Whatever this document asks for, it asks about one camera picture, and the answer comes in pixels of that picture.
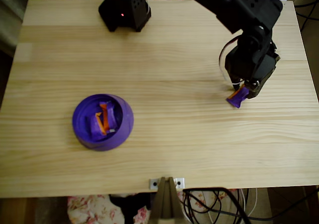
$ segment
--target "purple block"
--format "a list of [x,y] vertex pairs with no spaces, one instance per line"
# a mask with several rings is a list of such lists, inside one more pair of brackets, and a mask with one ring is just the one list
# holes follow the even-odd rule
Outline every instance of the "purple block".
[[249,95],[249,89],[247,87],[242,87],[238,90],[237,94],[235,94],[232,98],[227,98],[226,100],[236,108],[240,108],[241,103],[247,98]]
[[[114,116],[118,128],[116,132],[108,133],[104,138],[96,140],[92,137],[90,117],[101,112],[100,102],[112,102],[114,104]],[[85,98],[75,109],[72,118],[73,130],[85,147],[97,151],[106,151],[121,145],[130,135],[134,116],[129,104],[124,99],[107,94],[98,94]]]

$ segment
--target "purple bowl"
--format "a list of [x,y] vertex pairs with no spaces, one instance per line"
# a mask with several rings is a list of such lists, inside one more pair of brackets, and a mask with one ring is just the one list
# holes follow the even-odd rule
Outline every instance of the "purple bowl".
[[[114,133],[109,133],[104,139],[95,141],[91,137],[90,125],[87,117],[100,112],[100,102],[112,101],[114,103],[114,115],[118,124],[118,129]],[[133,111],[124,99],[107,94],[98,94],[85,98],[76,107],[72,125],[75,136],[85,147],[97,151],[106,151],[121,145],[129,136],[133,129]]]

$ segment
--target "wood grain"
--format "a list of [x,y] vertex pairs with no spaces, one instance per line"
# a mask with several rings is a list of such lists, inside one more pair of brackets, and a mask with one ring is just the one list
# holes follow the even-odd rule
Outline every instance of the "wood grain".
[[[0,197],[128,193],[159,177],[186,187],[319,183],[319,106],[292,2],[274,28],[281,56],[241,109],[217,59],[234,35],[194,1],[150,1],[141,33],[110,33],[101,0],[30,0],[0,113]],[[85,97],[124,98],[135,124],[120,147],[75,138]]]

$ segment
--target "wire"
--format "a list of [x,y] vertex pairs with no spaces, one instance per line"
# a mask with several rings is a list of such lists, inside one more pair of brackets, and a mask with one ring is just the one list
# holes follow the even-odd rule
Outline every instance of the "wire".
[[255,210],[256,208],[256,205],[257,205],[257,199],[258,199],[258,191],[257,191],[257,188],[256,188],[256,198],[255,198],[255,204],[254,204],[254,207],[252,208],[252,210],[250,211],[250,213],[247,215],[248,217],[250,217],[251,213],[253,213],[253,211]]
[[[221,50],[221,52],[220,52],[220,54],[219,54],[218,66],[219,66],[220,72],[221,72],[221,74],[223,75],[225,81],[228,81],[228,80],[227,80],[227,78],[226,78],[226,75],[225,75],[224,72],[223,72],[223,69],[221,68],[221,57],[222,57],[222,55],[224,54],[224,51],[225,51],[225,49],[227,48],[227,46],[229,46],[230,44],[232,44],[232,43],[234,43],[235,41],[237,41],[240,36],[241,36],[241,35],[236,36],[236,37],[234,37],[233,39],[231,39],[229,42],[227,42],[226,45],[223,47],[223,49]],[[232,83],[232,84],[233,84],[233,85],[239,85],[241,82],[242,82],[242,81],[240,81],[240,82],[238,82],[238,83]]]
[[256,208],[256,206],[257,206],[257,200],[258,200],[258,191],[257,191],[257,188],[256,188],[255,204],[254,204],[254,207],[252,208],[252,210],[250,211],[250,213],[248,214],[248,216],[250,216],[251,213],[253,213],[253,211],[255,210],[255,208]]
[[[204,197],[204,201],[205,201],[205,204],[207,204],[207,202],[206,202],[206,198],[205,198],[205,194],[204,194],[204,192],[202,191],[202,194],[203,194],[203,197]],[[210,222],[213,224],[214,223],[214,221],[213,221],[213,219],[211,218],[211,215],[210,215],[210,213],[208,212],[208,217],[209,217],[209,219],[210,219]]]
[[[236,205],[236,207],[238,208],[239,211],[239,215],[236,215],[234,213],[229,213],[229,212],[225,212],[222,210],[216,210],[213,208],[209,208],[207,205],[205,205],[201,200],[199,200],[197,197],[195,197],[191,191],[222,191],[225,192],[229,198],[232,200],[232,202]],[[240,206],[240,204],[237,202],[236,198],[234,197],[234,195],[226,188],[193,188],[193,189],[184,189],[183,192],[188,193],[191,197],[193,197],[196,201],[198,201],[198,203],[200,203],[203,207],[209,209],[212,212],[215,213],[221,213],[221,214],[228,214],[234,217],[242,217],[244,220],[245,224],[251,224],[250,220],[248,219],[246,213],[244,212],[244,210],[242,209],[242,207]]]
[[298,13],[298,12],[296,12],[296,14],[297,14],[298,16],[301,16],[301,17],[304,17],[304,18],[308,18],[309,20],[319,21],[319,18],[308,17],[308,16],[305,16],[305,15],[300,14],[300,13]]
[[[282,197],[284,200],[286,200],[288,203],[293,204],[292,201],[290,201],[289,199],[287,199],[284,195],[282,195],[280,192],[277,192],[276,189],[274,188],[268,188],[268,190],[271,190],[273,192],[275,192],[277,195],[279,195],[280,197]],[[300,209],[299,207],[296,207],[296,209],[298,209],[300,212],[305,213],[304,210]]]
[[[223,188],[201,188],[201,189],[185,189],[183,190],[183,192],[189,192],[189,190],[192,191],[212,191],[212,190],[220,190]],[[243,217],[244,219],[244,223],[246,224],[251,224],[249,220],[254,220],[254,221],[261,221],[261,222],[265,222],[265,221],[272,221],[278,217],[281,217],[283,214],[285,214],[286,212],[290,211],[291,209],[295,208],[297,205],[299,205],[300,203],[304,202],[305,200],[307,200],[309,197],[311,197],[312,195],[316,194],[319,192],[319,188],[315,189],[313,192],[309,193],[307,196],[305,196],[304,198],[301,198],[299,201],[295,202],[294,204],[290,205],[288,208],[284,209],[282,212],[270,217],[270,218],[255,218],[255,217],[248,217],[245,212],[243,212],[243,209],[241,208],[241,206],[238,204],[236,198],[232,195],[231,192],[226,192],[227,195],[230,197],[230,199],[234,202],[234,204],[239,208],[239,215],[238,214],[234,214],[234,213],[230,213],[230,212],[225,212],[225,211],[219,211],[219,210],[215,210],[213,208],[209,208],[208,206],[206,206],[204,203],[202,203],[197,197],[195,197],[193,194],[189,193],[189,195],[191,197],[193,197],[196,201],[198,201],[199,203],[201,203],[202,206],[204,206],[205,208],[209,209],[210,211],[214,212],[214,213],[221,213],[221,214],[225,214],[225,215],[230,215],[233,217]]]
[[[204,197],[204,201],[205,201],[205,205],[206,205],[206,199],[205,199],[204,192],[202,191],[202,193],[203,193],[203,197]],[[212,205],[210,208],[213,208],[213,207],[216,205],[217,201],[219,201],[219,203],[220,203],[220,208],[219,208],[219,210],[221,210],[221,201],[220,201],[220,198],[219,198],[219,191],[218,191],[217,193],[215,193],[215,192],[213,191],[213,193],[215,194],[216,198],[215,198],[215,201],[214,201],[213,205]],[[183,203],[183,206],[184,206],[184,215],[185,215],[185,217],[187,218],[187,220],[188,220],[190,223],[194,224],[194,220],[192,219],[191,214],[192,214],[193,216],[195,216],[195,214],[194,214],[194,212],[195,212],[195,213],[200,213],[200,214],[208,213],[209,219],[211,220],[212,224],[216,224],[216,222],[217,222],[217,220],[218,220],[218,218],[219,218],[219,214],[217,215],[216,220],[213,221],[213,219],[212,219],[212,217],[211,217],[211,215],[210,215],[210,213],[209,213],[209,211],[210,211],[209,209],[207,209],[207,210],[205,210],[205,211],[203,211],[203,212],[200,212],[200,211],[197,211],[197,210],[193,209],[193,208],[191,207],[190,201],[187,202],[187,204],[186,204],[186,200],[188,200],[189,193],[184,193],[184,195],[185,195],[184,201],[183,201],[183,202],[182,202],[181,200],[179,200],[179,201],[180,201],[181,203]]]
[[311,5],[314,5],[316,3],[318,3],[318,1],[313,1],[313,2],[310,2],[310,3],[307,3],[307,4],[302,4],[302,5],[295,5],[295,7],[311,6]]
[[[318,1],[319,1],[319,0],[316,0],[316,3],[313,5],[313,8],[311,9],[311,11],[310,11],[308,17],[310,17],[311,14],[313,13],[313,11],[314,11],[314,9],[315,9],[315,7],[316,7]],[[302,25],[300,31],[303,31],[303,29],[304,29],[304,27],[305,27],[305,24],[306,24],[306,22],[308,21],[308,19],[309,19],[309,18],[306,18],[306,19],[305,19],[305,21],[304,21],[304,23],[303,23],[303,25]]]
[[[244,202],[247,204],[247,203],[248,203],[248,197],[249,197],[249,189],[247,188],[246,198],[244,198],[244,192],[243,192],[243,190],[242,190],[242,189],[240,189],[240,190],[241,190],[241,193],[242,193],[242,195],[243,195],[243,200],[244,200]],[[241,223],[242,223],[241,218],[239,218],[239,219],[238,219],[238,222],[237,222],[236,224],[241,224]]]
[[[237,201],[239,202],[239,189],[237,189]],[[234,221],[233,221],[233,224],[236,224],[236,221],[237,221],[237,217],[235,217]]]
[[243,204],[244,204],[244,211],[246,210],[246,200],[245,200],[245,196],[244,196],[244,192],[242,189],[240,189],[241,195],[243,195]]
[[[217,198],[218,201],[219,201],[219,210],[221,211],[221,201],[220,201],[220,198],[219,198],[219,191],[218,191],[218,194],[216,194],[215,191],[213,191],[213,192],[214,192],[216,198]],[[216,217],[215,221],[213,222],[213,224],[216,224],[216,222],[217,222],[217,220],[218,220],[218,218],[219,218],[219,215],[220,215],[220,213],[217,214],[217,217]]]

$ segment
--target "orange object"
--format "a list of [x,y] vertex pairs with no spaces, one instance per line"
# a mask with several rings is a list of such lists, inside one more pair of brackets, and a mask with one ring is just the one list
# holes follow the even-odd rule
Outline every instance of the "orange object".
[[100,119],[100,115],[102,114],[102,112],[98,112],[98,113],[95,113],[95,118],[96,120],[98,121],[98,124],[99,124],[99,127],[100,127],[100,130],[101,132],[106,135],[106,131],[102,125],[102,122],[101,122],[101,119]]
[[231,98],[233,98],[239,91],[241,91],[243,88],[245,87],[245,85],[244,84],[242,84],[242,86],[238,89],[238,90],[236,90],[230,97],[228,97],[229,99],[231,99]]
[[103,111],[103,128],[104,128],[104,131],[106,132],[107,130],[110,129],[109,122],[108,122],[107,104],[100,104],[100,107],[102,108],[102,111]]

